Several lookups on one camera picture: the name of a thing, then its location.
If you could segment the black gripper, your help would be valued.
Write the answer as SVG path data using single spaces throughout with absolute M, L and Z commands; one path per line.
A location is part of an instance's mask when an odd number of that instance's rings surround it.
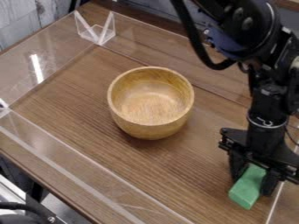
M 248 132 L 242 129 L 222 128 L 219 147 L 228 153 L 228 166 L 232 181 L 236 182 L 248 168 L 248 163 L 267 170 L 262 179 L 260 194 L 271 196 L 279 181 L 299 185 L 299 155 L 282 141 L 272 150 L 248 147 Z

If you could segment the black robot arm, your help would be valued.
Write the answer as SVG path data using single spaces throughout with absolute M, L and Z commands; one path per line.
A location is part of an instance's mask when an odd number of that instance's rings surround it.
M 259 191 L 282 181 L 299 184 L 299 156 L 286 144 L 290 116 L 299 113 L 299 38 L 282 25 L 271 0 L 192 0 L 205 17 L 209 42 L 226 55 L 209 67 L 236 63 L 252 97 L 246 130 L 220 130 L 230 171 L 240 179 L 248 164 L 266 169 Z

